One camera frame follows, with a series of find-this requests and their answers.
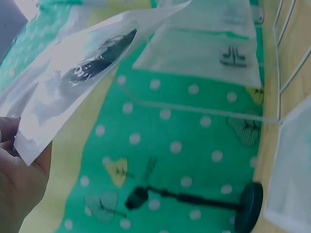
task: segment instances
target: black stand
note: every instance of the black stand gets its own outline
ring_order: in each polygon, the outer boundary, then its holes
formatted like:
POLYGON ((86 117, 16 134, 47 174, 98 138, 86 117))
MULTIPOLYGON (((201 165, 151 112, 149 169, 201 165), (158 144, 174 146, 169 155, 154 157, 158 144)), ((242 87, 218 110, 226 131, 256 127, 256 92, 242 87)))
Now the black stand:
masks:
POLYGON ((165 189, 157 189, 151 186, 146 188, 137 187, 128 197, 125 206, 129 210, 138 209, 148 200, 148 191, 151 190, 160 194, 162 197, 175 198, 180 202, 190 203, 194 205, 207 205, 223 209, 235 210, 236 217, 234 223, 234 230, 236 233, 250 233, 254 228, 260 214, 263 189, 260 183, 250 182, 244 188, 239 204, 204 199, 199 196, 189 194, 175 194, 165 189))

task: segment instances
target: sealed bag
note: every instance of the sealed bag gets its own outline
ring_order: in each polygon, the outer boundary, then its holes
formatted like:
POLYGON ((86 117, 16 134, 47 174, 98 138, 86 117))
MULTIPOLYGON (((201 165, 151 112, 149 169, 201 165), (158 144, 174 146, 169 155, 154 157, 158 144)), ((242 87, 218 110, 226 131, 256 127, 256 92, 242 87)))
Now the sealed bag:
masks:
POLYGON ((193 0, 156 31, 133 68, 260 88, 256 50, 249 0, 193 0))
POLYGON ((14 146, 30 165, 94 86, 189 2, 133 10, 52 42, 0 98, 0 116, 21 116, 14 146))
POLYGON ((289 233, 311 232, 311 96, 282 122, 264 217, 289 233))

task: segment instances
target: hand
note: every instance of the hand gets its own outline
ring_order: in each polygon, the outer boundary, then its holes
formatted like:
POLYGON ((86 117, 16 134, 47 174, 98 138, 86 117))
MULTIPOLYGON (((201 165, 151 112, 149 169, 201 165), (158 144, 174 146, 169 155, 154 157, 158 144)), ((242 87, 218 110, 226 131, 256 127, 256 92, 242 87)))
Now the hand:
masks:
POLYGON ((0 117, 0 231, 18 233, 42 200, 51 166, 52 143, 26 166, 13 148, 19 118, 0 117))

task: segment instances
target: round black base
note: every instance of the round black base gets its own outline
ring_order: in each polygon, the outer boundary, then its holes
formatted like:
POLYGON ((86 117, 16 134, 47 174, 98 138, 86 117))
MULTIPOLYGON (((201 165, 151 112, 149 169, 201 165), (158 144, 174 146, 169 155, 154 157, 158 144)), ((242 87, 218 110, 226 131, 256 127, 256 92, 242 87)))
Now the round black base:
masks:
POLYGON ((250 233, 260 214, 263 189, 260 183, 250 182, 246 185, 240 198, 242 210, 237 211, 234 223, 236 233, 250 233))

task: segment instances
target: black rod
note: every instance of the black rod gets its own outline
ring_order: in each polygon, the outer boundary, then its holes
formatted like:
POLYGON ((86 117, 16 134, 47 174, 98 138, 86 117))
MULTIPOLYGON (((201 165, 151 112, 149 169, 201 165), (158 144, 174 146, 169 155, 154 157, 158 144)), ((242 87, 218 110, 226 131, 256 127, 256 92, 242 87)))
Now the black rod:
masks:
POLYGON ((231 202, 204 199, 199 196, 194 196, 194 195, 184 194, 184 193, 174 194, 174 193, 167 191, 166 189, 157 189, 151 186, 148 186, 146 189, 154 191, 160 194, 162 197, 171 197, 171 198, 177 199, 178 201, 185 202, 185 203, 191 203, 195 205, 208 205, 208 206, 218 207, 222 209, 229 209, 229 210, 241 210, 243 208, 241 205, 231 203, 231 202))

